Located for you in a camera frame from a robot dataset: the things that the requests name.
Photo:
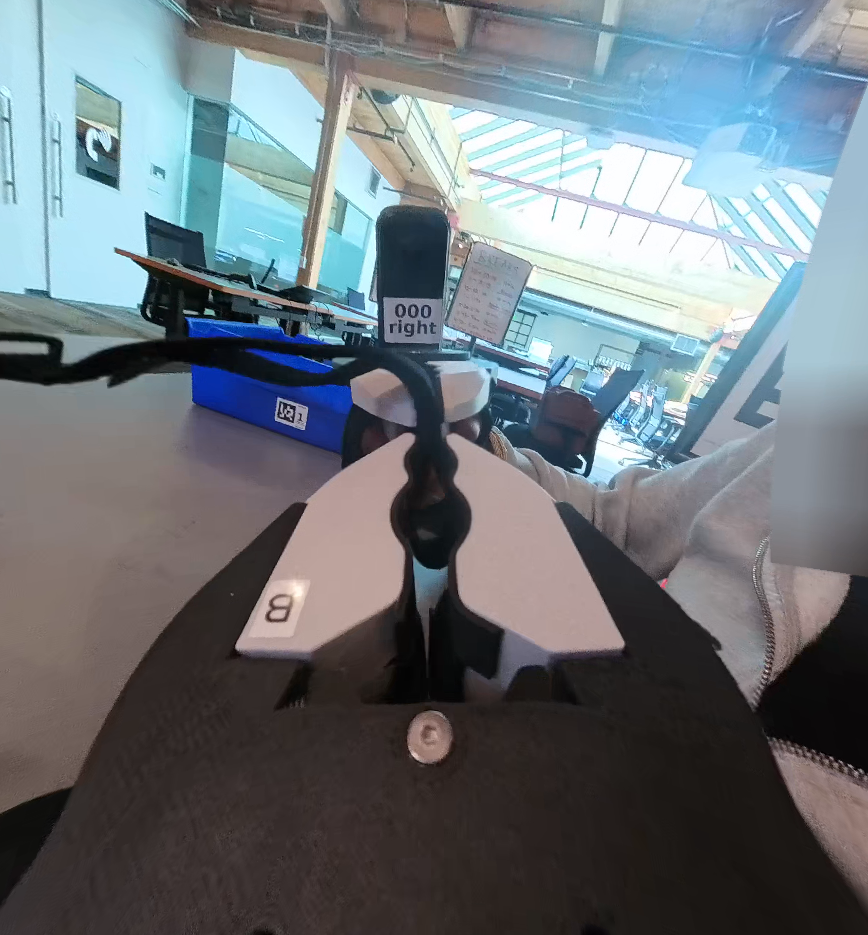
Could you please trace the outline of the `person's right forearm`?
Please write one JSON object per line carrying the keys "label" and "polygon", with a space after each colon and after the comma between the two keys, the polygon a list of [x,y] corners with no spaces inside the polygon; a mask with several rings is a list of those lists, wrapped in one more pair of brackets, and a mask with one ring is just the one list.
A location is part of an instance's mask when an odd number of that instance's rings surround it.
{"label": "person's right forearm", "polygon": [[625,468],[606,485],[516,449],[498,433],[494,448],[681,602],[761,587],[770,558],[775,429],[770,424],[665,470]]}

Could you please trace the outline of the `wooden office desk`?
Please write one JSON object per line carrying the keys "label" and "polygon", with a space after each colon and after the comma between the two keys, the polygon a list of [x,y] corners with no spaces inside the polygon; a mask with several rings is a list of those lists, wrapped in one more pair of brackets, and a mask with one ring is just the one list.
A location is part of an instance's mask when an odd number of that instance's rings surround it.
{"label": "wooden office desk", "polygon": [[166,337],[185,336],[187,321],[199,319],[246,323],[270,320],[291,336],[326,330],[363,337],[372,335],[376,327],[375,320],[367,313],[332,300],[299,302],[174,261],[157,260],[122,248],[115,248],[114,253],[135,263],[146,275],[152,272],[171,280],[178,279],[183,284],[176,320],[171,321],[168,329],[156,325],[163,329]]}

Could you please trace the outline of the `glass skylight roof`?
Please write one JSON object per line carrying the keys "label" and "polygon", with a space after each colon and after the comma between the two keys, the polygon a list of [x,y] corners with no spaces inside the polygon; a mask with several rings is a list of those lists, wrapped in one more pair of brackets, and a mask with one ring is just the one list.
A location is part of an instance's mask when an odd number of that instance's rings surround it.
{"label": "glass skylight roof", "polygon": [[780,281],[811,251],[829,184],[772,179],[747,194],[687,182],[692,160],[449,107],[479,199],[613,256],[672,259]]}

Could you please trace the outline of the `white ceiling projector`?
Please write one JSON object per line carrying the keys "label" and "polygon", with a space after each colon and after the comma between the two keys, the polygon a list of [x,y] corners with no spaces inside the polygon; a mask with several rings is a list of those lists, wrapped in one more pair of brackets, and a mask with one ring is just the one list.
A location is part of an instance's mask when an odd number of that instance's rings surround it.
{"label": "white ceiling projector", "polygon": [[745,197],[778,168],[778,154],[774,126],[729,123],[708,134],[683,181],[711,196]]}

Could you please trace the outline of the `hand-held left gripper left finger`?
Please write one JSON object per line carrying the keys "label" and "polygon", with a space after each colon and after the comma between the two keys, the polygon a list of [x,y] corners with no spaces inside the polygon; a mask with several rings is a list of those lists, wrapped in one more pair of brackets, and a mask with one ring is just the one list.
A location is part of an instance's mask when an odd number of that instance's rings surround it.
{"label": "hand-held left gripper left finger", "polygon": [[304,672],[310,703],[413,703],[428,695],[414,559],[396,527],[406,433],[307,501],[235,649]]}

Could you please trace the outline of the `black office chair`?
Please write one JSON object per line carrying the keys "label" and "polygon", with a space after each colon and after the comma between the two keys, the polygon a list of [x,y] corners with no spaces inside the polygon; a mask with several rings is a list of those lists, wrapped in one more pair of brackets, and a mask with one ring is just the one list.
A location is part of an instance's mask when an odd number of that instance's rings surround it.
{"label": "black office chair", "polygon": [[171,321],[178,315],[178,302],[182,298],[183,284],[180,280],[160,277],[152,272],[148,274],[143,298],[138,306],[140,316],[150,324],[164,329],[170,328]]}

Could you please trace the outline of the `person's black shirt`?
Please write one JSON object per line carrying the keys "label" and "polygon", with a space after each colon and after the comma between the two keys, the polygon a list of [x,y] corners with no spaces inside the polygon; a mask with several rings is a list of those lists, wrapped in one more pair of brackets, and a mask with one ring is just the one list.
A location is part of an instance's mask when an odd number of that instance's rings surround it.
{"label": "person's black shirt", "polygon": [[822,634],[777,676],[758,705],[768,736],[868,773],[868,578]]}

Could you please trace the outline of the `black framed marker sign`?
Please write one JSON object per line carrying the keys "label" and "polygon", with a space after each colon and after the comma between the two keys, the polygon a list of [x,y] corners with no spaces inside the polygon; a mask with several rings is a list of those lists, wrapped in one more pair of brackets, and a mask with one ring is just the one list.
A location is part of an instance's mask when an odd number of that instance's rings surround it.
{"label": "black framed marker sign", "polygon": [[779,382],[806,266],[791,266],[704,399],[685,416],[670,456],[673,463],[705,457],[730,441],[750,438],[777,418]]}

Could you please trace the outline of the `grey desk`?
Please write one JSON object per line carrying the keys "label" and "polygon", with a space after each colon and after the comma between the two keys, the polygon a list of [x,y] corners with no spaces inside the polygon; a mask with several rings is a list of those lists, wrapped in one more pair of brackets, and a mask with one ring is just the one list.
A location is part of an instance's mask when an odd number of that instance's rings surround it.
{"label": "grey desk", "polygon": [[74,783],[161,630],[340,467],[191,389],[0,381],[0,813]]}

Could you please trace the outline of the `blue storage bin white label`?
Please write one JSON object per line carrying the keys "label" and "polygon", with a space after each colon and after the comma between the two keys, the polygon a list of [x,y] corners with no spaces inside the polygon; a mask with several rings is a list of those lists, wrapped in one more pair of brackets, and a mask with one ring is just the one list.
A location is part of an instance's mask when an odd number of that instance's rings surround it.
{"label": "blue storage bin white label", "polygon": [[[279,326],[201,318],[188,319],[187,324],[190,337],[253,337],[311,347],[324,344],[314,337],[291,337]],[[268,353],[260,356],[312,373],[333,368],[330,361]],[[192,366],[192,399],[195,405],[336,453],[342,451],[344,428],[353,404],[349,383],[287,387],[197,366]]]}

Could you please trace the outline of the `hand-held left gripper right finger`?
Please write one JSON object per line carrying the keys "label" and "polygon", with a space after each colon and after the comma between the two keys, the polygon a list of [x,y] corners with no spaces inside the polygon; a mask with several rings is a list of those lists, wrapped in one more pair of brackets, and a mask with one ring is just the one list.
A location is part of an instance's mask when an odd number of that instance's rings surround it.
{"label": "hand-held left gripper right finger", "polygon": [[626,642],[557,504],[463,438],[446,438],[459,531],[432,613],[432,696],[499,699],[525,673],[618,658]]}

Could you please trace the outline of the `framed wall picture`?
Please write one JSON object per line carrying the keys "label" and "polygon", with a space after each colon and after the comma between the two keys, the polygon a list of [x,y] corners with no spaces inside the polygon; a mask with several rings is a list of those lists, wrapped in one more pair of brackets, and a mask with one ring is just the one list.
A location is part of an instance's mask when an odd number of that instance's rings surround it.
{"label": "framed wall picture", "polygon": [[75,76],[75,168],[79,176],[120,190],[122,125],[121,101]]}

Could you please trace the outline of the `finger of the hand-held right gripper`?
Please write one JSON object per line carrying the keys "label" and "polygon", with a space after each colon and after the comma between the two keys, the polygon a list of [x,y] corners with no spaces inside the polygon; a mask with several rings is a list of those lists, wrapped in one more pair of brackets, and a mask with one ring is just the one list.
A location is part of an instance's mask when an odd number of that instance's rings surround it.
{"label": "finger of the hand-held right gripper", "polygon": [[454,424],[479,415],[491,395],[488,371],[440,371],[444,422]]}
{"label": "finger of the hand-held right gripper", "polygon": [[405,384],[387,369],[375,368],[350,382],[352,403],[385,423],[416,427],[413,398]]}

